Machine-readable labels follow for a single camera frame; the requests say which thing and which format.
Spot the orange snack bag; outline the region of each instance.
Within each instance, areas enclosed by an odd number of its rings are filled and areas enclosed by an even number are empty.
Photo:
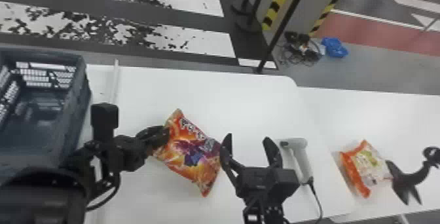
[[[207,196],[221,167],[220,143],[207,137],[180,109],[172,113],[165,126],[170,128],[170,140],[153,155]]]
[[[385,160],[366,140],[352,151],[340,152],[340,159],[356,189],[367,198],[371,194],[370,186],[391,178]]]

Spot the plastic crate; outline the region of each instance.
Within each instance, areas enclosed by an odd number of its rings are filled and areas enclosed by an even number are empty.
[[[76,149],[91,96],[85,70],[81,56],[0,48],[0,183]]]

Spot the cable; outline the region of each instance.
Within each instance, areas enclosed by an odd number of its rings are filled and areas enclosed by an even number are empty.
[[[315,46],[319,54],[321,54],[321,50],[319,46],[311,41],[312,44]],[[285,43],[283,46],[277,45],[278,47],[281,47],[280,51],[278,52],[278,62],[280,65],[288,65],[288,63],[292,65],[298,65],[303,64],[307,67],[312,67],[317,60],[313,59],[309,56],[303,56],[300,52],[293,52],[295,50],[291,43]]]
[[[322,211],[321,202],[320,202],[320,200],[318,198],[318,195],[316,194],[316,190],[315,190],[315,186],[314,186],[313,182],[314,182],[313,177],[310,177],[310,179],[307,181],[307,183],[305,183],[305,185],[308,185],[310,187],[310,190],[312,190],[313,195],[315,195],[316,202],[318,203],[318,207],[320,209],[320,216],[319,216],[319,218],[315,222],[315,224],[318,224],[319,222],[322,221],[323,211]]]
[[[106,164],[107,166],[109,165],[108,160],[106,160],[105,158],[103,158],[99,153],[95,153],[93,152],[95,157],[98,157],[101,162],[103,162],[104,164]],[[86,208],[86,211],[93,211],[96,210],[97,208],[102,207],[104,204],[107,204],[119,191],[119,187],[120,187],[120,174],[115,174],[115,189],[113,190],[112,193],[110,193],[110,195],[108,195],[104,200],[102,200],[101,202],[94,204],[92,206],[89,206]]]
[[[87,207],[86,211],[89,212],[89,211],[93,211],[93,210],[96,210],[97,208],[102,207],[104,204],[107,204],[118,193],[118,190],[119,190],[119,187],[120,187],[120,175],[119,174],[117,174],[115,176],[115,183],[116,183],[115,189],[113,190],[113,192],[110,195],[108,195],[101,202],[99,202],[99,203],[97,203],[95,205]]]

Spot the snack bag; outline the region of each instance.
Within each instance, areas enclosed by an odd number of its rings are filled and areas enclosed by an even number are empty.
[[[391,178],[385,160],[366,140],[352,151],[341,152],[340,159],[351,182],[364,198],[370,196],[368,187]]]
[[[172,113],[165,126],[170,128],[170,140],[153,155],[207,196],[221,167],[220,143],[207,137],[180,109]]]

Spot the hazard stripe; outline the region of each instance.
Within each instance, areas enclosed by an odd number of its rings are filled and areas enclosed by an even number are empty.
[[[324,23],[325,18],[329,15],[330,11],[335,7],[336,3],[339,0],[331,0],[330,3],[326,6],[326,8],[324,9],[324,11],[322,12],[321,16],[319,17],[319,19],[315,22],[315,24],[313,25],[312,30],[309,33],[309,36],[313,37],[315,35],[315,33],[319,30],[319,28],[321,27],[321,25]]]
[[[278,17],[278,12],[280,11],[280,8],[283,6],[284,3],[285,0],[272,0],[269,9],[267,10],[266,16],[263,19],[263,30],[270,30],[275,19]]]

